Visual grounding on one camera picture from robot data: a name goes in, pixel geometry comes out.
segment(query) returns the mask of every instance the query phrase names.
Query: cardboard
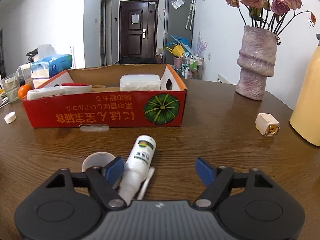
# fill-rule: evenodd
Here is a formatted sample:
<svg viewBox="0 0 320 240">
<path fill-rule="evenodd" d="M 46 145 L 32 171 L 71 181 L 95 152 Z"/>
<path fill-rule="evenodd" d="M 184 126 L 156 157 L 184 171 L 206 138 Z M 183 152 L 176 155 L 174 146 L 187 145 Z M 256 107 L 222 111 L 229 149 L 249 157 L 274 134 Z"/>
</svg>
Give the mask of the cardboard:
<svg viewBox="0 0 320 240">
<path fill-rule="evenodd" d="M 161 90 L 120 91 L 120 79 L 127 74 L 159 75 Z M 70 82 L 89 83 L 92 92 L 22 100 L 32 127 L 172 127 L 182 123 L 187 87 L 170 65 L 129 64 L 65 70 L 39 88 Z"/>
</svg>

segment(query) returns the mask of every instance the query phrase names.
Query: white bottle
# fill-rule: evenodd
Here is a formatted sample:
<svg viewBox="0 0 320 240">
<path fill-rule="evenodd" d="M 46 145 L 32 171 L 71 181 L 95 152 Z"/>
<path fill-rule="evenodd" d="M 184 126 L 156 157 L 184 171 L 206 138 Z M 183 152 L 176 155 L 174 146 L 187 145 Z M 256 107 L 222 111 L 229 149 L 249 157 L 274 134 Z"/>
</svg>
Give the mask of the white bottle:
<svg viewBox="0 0 320 240">
<path fill-rule="evenodd" d="M 139 136 L 133 146 L 124 165 L 119 189 L 120 197 L 128 206 L 138 192 L 141 183 L 147 178 L 155 149 L 156 141 L 148 135 Z"/>
</svg>

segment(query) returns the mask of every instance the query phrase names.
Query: tissue package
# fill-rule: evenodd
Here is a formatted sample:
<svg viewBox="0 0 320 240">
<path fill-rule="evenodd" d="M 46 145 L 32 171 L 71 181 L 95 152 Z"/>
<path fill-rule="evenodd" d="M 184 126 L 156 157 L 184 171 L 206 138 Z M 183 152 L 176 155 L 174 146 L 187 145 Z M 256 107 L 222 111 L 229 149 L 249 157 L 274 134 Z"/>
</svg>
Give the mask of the tissue package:
<svg viewBox="0 0 320 240">
<path fill-rule="evenodd" d="M 31 64 L 31 78 L 51 78 L 71 67 L 71 55 L 50 56 Z"/>
</svg>

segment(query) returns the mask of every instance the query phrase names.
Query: yellow thermos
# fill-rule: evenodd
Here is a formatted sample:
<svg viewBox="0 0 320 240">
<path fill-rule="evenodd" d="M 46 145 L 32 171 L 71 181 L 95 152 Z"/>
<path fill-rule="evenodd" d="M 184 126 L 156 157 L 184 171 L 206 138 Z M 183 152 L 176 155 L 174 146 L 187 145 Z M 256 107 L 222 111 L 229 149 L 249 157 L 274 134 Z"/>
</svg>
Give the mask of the yellow thermos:
<svg viewBox="0 0 320 240">
<path fill-rule="evenodd" d="M 320 146 L 320 42 L 309 62 L 290 124 L 308 142 Z"/>
</svg>

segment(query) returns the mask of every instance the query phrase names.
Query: brown tabletop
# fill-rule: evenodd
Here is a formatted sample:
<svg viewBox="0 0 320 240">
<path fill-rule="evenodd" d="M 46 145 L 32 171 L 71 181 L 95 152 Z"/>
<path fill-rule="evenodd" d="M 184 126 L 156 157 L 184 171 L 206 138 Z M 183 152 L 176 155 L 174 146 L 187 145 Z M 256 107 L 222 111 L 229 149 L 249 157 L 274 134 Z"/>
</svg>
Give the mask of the brown tabletop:
<svg viewBox="0 0 320 240">
<path fill-rule="evenodd" d="M 213 165 L 235 171 L 258 167 L 304 207 L 306 222 L 299 239 L 320 235 L 320 150 L 289 125 L 292 110 L 266 92 L 262 102 L 235 93 L 235 86 L 186 80 L 189 89 L 183 123 L 178 128 L 112 128 L 88 133 L 76 128 L 33 129 L 22 103 L 0 109 L 0 239 L 20 239 L 13 213 L 37 186 L 59 168 L 81 171 L 90 154 L 107 151 L 127 158 L 139 135 L 157 142 L 156 168 L 146 193 L 149 200 L 194 201 L 204 190 L 195 173 L 202 156 Z M 7 125 L 3 118 L 15 111 Z M 280 122 L 277 136 L 264 137 L 255 128 L 258 113 Z"/>
</svg>

